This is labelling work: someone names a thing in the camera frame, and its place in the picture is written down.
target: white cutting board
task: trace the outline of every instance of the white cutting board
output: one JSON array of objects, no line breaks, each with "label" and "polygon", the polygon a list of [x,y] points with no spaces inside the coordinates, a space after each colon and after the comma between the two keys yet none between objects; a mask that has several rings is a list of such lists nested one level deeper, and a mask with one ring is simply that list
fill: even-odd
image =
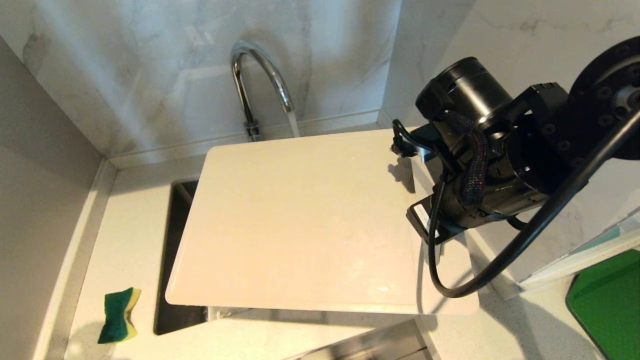
[{"label": "white cutting board", "polygon": [[[173,266],[172,304],[468,314],[477,295],[443,298],[390,167],[391,130],[219,146],[207,154]],[[470,277],[450,241],[443,282]]]}]

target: yellow sponge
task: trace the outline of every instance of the yellow sponge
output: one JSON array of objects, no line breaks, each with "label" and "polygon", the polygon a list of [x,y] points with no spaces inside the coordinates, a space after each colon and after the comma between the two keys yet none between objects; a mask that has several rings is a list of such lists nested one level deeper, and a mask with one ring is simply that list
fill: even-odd
[{"label": "yellow sponge", "polygon": [[138,334],[131,325],[131,309],[140,297],[140,289],[128,288],[119,293],[104,296],[105,321],[98,344],[118,343]]}]

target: marble backsplash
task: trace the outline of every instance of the marble backsplash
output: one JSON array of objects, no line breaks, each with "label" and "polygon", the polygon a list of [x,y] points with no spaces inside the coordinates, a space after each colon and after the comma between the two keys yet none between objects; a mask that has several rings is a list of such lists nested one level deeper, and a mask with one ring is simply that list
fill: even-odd
[{"label": "marble backsplash", "polygon": [[[381,108],[401,0],[0,1],[0,35],[106,156],[243,132],[233,43],[260,44],[298,119]],[[286,124],[245,61],[263,126]]]},{"label": "marble backsplash", "polygon": [[[536,83],[558,82],[568,91],[593,58],[638,35],[637,0],[404,0],[381,113],[425,124],[416,97],[467,56],[478,58],[512,97]],[[509,267],[514,278],[526,278],[633,213],[640,206],[639,178],[640,161],[609,160]],[[494,253],[516,234],[502,223],[478,232]]]}]

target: sink basin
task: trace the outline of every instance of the sink basin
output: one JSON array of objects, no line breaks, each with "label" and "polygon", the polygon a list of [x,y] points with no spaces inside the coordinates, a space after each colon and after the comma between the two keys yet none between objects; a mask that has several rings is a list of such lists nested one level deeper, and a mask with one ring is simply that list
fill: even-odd
[{"label": "sink basin", "polygon": [[178,252],[184,225],[187,222],[189,210],[191,209],[191,201],[193,200],[197,186],[198,181],[189,181],[175,184],[172,188],[169,219],[160,269],[159,292],[156,302],[156,319],[154,322],[154,333],[156,335],[167,334],[249,310],[243,307],[173,305],[167,303],[164,298],[169,277],[171,276],[173,262]]}]

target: running water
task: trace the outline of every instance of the running water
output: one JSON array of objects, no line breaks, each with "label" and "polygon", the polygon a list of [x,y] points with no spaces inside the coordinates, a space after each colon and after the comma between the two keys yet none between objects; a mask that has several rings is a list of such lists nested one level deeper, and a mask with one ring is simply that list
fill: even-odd
[{"label": "running water", "polygon": [[300,130],[298,129],[298,121],[296,120],[296,112],[291,111],[287,114],[289,117],[289,123],[291,124],[291,129],[293,130],[293,137],[300,137]]}]

